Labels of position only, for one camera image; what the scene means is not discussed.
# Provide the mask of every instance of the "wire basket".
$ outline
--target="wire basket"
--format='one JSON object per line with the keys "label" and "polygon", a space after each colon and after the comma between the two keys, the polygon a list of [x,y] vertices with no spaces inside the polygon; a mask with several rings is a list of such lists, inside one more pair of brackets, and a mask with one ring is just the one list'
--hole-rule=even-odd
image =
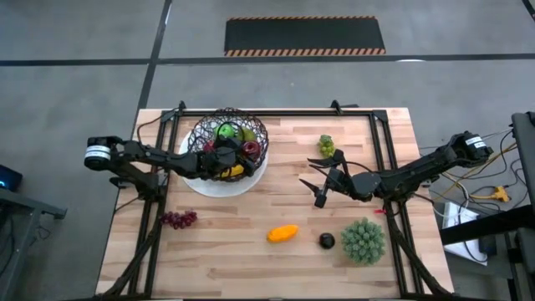
{"label": "wire basket", "polygon": [[[268,152],[268,131],[260,119],[245,111],[234,108],[219,109],[213,114],[202,117],[193,127],[193,130],[191,130],[187,146],[188,152],[203,151],[205,145],[215,139],[215,131],[216,129],[220,129],[218,127],[222,125],[230,125],[234,129],[235,136],[242,137],[242,145],[246,142],[244,139],[244,130],[250,130],[254,133],[253,138],[260,145],[260,156],[254,161],[254,170],[256,171],[260,168]],[[225,172],[228,172],[228,176],[223,177],[222,174]],[[234,182],[240,181],[245,176],[245,173],[231,176],[230,171],[224,171],[212,180]]]}

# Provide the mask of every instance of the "green apple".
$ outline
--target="green apple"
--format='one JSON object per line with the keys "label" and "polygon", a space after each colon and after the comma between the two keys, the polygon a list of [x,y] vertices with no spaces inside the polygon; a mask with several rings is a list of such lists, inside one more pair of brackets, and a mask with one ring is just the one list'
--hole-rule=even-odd
{"label": "green apple", "polygon": [[234,129],[231,125],[220,125],[214,129],[214,136],[217,138],[218,135],[223,135],[226,138],[234,137]]}
{"label": "green apple", "polygon": [[243,129],[243,139],[245,141],[256,141],[257,140],[257,136],[254,134],[254,132],[252,130],[249,130],[249,129]]}

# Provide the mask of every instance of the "concrete floor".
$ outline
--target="concrete floor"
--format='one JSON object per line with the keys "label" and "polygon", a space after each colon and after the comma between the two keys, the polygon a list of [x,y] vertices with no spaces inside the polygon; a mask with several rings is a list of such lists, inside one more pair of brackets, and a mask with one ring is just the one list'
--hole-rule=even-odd
{"label": "concrete floor", "polygon": [[[163,0],[0,0],[0,60],[148,58],[162,6]],[[519,0],[175,0],[160,56],[222,56],[225,18],[276,14],[374,14],[388,54],[535,52],[535,23]],[[84,144],[90,135],[130,135],[145,72],[145,66],[0,68],[0,164],[25,175],[22,193],[69,208],[61,222],[43,219],[52,236],[32,247],[16,300],[94,292],[117,191],[108,174],[83,167]],[[512,113],[534,110],[533,78],[531,60],[160,66],[148,107],[180,100],[192,108],[324,107],[332,99],[409,107],[419,145],[427,146],[463,130],[483,135],[507,128]],[[499,139],[489,142],[498,149]],[[466,184],[510,182],[506,174]],[[446,187],[439,181],[433,189]],[[513,199],[524,189],[512,188]],[[490,276],[508,275],[503,258],[489,268],[450,256],[448,262],[461,295],[508,299],[505,280]]]}

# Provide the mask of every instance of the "orange mango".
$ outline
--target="orange mango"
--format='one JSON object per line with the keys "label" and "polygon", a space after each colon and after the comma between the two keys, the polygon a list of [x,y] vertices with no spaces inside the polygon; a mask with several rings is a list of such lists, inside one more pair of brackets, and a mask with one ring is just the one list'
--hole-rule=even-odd
{"label": "orange mango", "polygon": [[267,234],[267,240],[269,242],[286,242],[294,237],[298,233],[298,230],[299,226],[297,225],[277,227]]}

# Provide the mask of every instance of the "wooden table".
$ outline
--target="wooden table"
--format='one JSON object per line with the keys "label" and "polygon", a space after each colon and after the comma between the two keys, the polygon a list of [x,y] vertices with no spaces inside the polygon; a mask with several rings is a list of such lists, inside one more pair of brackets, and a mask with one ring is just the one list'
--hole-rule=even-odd
{"label": "wooden table", "polygon": [[[403,166],[419,158],[409,111],[387,110],[395,154],[398,164]],[[160,114],[161,110],[142,110],[136,124],[153,120]],[[262,179],[249,192],[232,198],[209,198],[194,192],[179,176],[171,173],[166,211],[183,212],[194,208],[199,220],[185,230],[164,227],[152,296],[399,297],[386,218],[374,213],[382,207],[382,201],[374,199],[364,203],[329,193],[325,208],[318,209],[313,206],[311,191],[298,181],[301,178],[316,185],[324,183],[324,176],[308,167],[306,161],[307,157],[319,158],[316,143],[322,134],[333,136],[335,145],[345,152],[348,161],[376,169],[368,119],[344,116],[262,117],[261,120],[269,134],[269,161]],[[176,152],[183,137],[197,121],[198,118],[181,118]],[[158,123],[142,128],[144,144],[155,144],[157,128]],[[381,143],[382,149],[386,150],[383,136]],[[384,151],[385,162],[388,162],[386,156]],[[139,166],[148,170],[148,166]],[[351,166],[350,171],[362,170]],[[427,195],[428,191],[421,190],[420,193]],[[134,189],[123,190],[117,206],[135,196]],[[109,288],[131,260],[142,207],[142,201],[134,202],[115,215],[97,293]],[[431,204],[415,198],[407,203],[407,210],[418,256],[441,285],[452,291]],[[340,243],[340,232],[363,217],[380,224],[386,234],[386,254],[370,267],[356,266],[348,260]],[[279,244],[266,241],[271,228],[285,224],[299,225],[298,235],[293,240]],[[318,236],[322,232],[334,234],[337,239],[334,248],[323,250],[318,245]],[[145,282],[144,267],[140,283]],[[410,265],[405,257],[404,268],[410,291],[413,291]]]}

